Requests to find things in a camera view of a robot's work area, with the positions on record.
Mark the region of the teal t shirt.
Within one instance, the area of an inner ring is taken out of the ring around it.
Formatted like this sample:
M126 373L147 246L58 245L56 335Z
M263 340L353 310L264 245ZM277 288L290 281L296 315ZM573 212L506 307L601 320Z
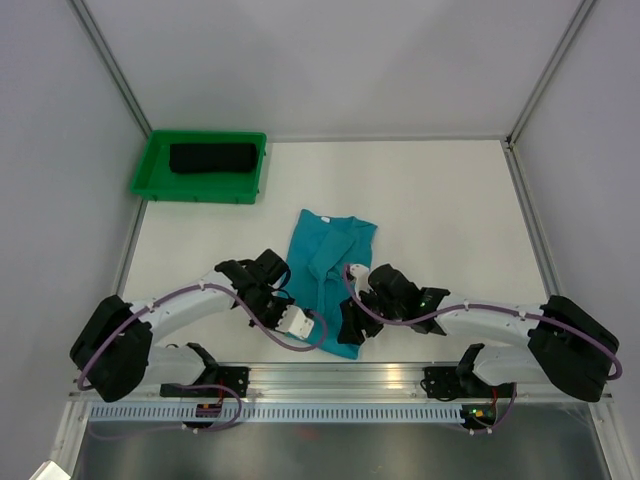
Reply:
M326 217L303 209L287 252L291 279L285 290L298 306L326 320L328 334L320 349L348 360L358 358L359 347L338 342L340 303L349 298L342 274L347 264L371 265L376 231L376 224L355 216Z

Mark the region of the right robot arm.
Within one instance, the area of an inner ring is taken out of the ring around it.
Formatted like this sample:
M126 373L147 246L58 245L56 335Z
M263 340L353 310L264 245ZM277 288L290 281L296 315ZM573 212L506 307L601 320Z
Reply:
M541 305L491 304L445 288L419 287L389 264L347 264L341 276L348 297L340 305L339 342L360 345L384 327L474 337L453 369L468 396L549 383L594 403L608 382L622 376L617 337L567 297L552 295Z

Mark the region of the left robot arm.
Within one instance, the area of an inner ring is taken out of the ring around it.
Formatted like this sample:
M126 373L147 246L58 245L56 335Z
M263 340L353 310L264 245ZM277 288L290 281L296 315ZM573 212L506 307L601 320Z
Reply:
M227 260L160 298L126 302L103 299L70 350L80 371L77 385L94 389L105 402L140 386L159 386L164 396L206 396L217 387L216 360L199 343L162 347L160 341L213 314L246 305L250 322L305 339L312 320L277 288L290 277L287 264L265 250L254 260Z

